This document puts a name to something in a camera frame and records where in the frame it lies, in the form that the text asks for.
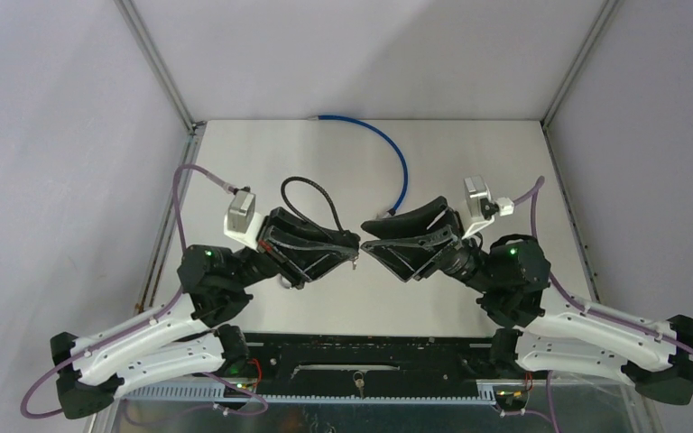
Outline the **black cable lock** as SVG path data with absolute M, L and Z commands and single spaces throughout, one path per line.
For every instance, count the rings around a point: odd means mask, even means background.
M 335 200 L 315 180 L 301 175 L 288 176 L 282 180 L 279 191 L 283 205 L 307 225 L 327 235 L 346 232 Z

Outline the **padlock key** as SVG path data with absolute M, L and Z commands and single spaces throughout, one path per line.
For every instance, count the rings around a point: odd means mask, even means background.
M 358 391 L 360 399 L 365 397 L 365 375 L 362 371 L 356 371 L 353 374 L 353 382 Z

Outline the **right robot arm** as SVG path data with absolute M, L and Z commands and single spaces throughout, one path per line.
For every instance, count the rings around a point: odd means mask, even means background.
M 363 250 L 401 281 L 442 272 L 478 293 L 477 305 L 497 325 L 488 354 L 497 375 L 580 373 L 654 401 L 691 402 L 693 318 L 648 320 L 571 295 L 550 280 L 536 237 L 505 235 L 484 249 L 442 197 L 362 227 L 371 236 Z

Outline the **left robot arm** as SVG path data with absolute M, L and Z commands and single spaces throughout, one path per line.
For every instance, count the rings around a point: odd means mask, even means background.
M 62 415 L 85 418 L 130 391 L 181 375 L 239 375 L 249 352 L 228 322 L 252 300 L 246 288 L 282 276 L 300 289 L 359 255 L 359 235 L 282 207 L 267 216 L 226 214 L 224 233 L 241 249 L 189 246 L 177 270 L 180 292 L 166 304 L 95 335 L 51 338 Z

